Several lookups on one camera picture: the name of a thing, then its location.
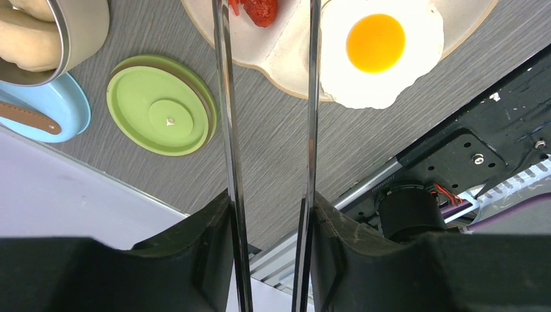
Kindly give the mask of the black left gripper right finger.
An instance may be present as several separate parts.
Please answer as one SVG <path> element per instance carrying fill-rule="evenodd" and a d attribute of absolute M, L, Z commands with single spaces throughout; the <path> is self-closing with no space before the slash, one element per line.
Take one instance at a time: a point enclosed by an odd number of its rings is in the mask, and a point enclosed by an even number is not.
<path fill-rule="evenodd" d="M 375 234 L 317 196 L 317 311 L 549 311 L 548 235 Z"/>

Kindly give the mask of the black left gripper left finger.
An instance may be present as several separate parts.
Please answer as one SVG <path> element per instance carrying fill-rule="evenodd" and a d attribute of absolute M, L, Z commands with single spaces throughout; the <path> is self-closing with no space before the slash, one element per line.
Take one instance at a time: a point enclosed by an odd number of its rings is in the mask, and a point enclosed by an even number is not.
<path fill-rule="evenodd" d="M 91 238 L 1 240 L 2 311 L 224 311 L 233 251 L 229 196 L 117 250 Z"/>

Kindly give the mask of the steel tongs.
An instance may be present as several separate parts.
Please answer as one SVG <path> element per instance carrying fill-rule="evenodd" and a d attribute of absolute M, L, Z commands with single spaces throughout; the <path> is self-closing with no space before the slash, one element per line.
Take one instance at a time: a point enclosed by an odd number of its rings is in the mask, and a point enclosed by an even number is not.
<path fill-rule="evenodd" d="M 231 31 L 228 1 L 213 0 L 214 48 L 216 50 L 219 98 L 222 106 L 225 163 L 227 166 L 227 191 L 232 212 L 231 232 L 238 307 L 241 311 L 253 311 L 250 260 L 243 197 L 242 170 L 238 146 L 237 116 L 233 107 L 235 87 Z M 306 311 L 311 276 L 313 245 L 313 213 L 316 201 L 316 169 L 318 155 L 318 108 L 320 103 L 320 20 L 321 1 L 311 1 L 309 26 L 309 93 L 308 93 L 308 141 L 307 181 L 301 202 L 300 223 L 296 243 L 292 311 Z"/>

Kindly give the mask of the white dumpling bun toy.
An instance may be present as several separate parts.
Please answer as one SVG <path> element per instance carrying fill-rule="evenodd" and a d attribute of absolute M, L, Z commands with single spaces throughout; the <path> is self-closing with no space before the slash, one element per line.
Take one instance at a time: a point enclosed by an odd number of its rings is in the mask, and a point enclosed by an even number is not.
<path fill-rule="evenodd" d="M 62 42 L 47 1 L 1 1 L 1 58 L 28 72 L 57 68 Z"/>

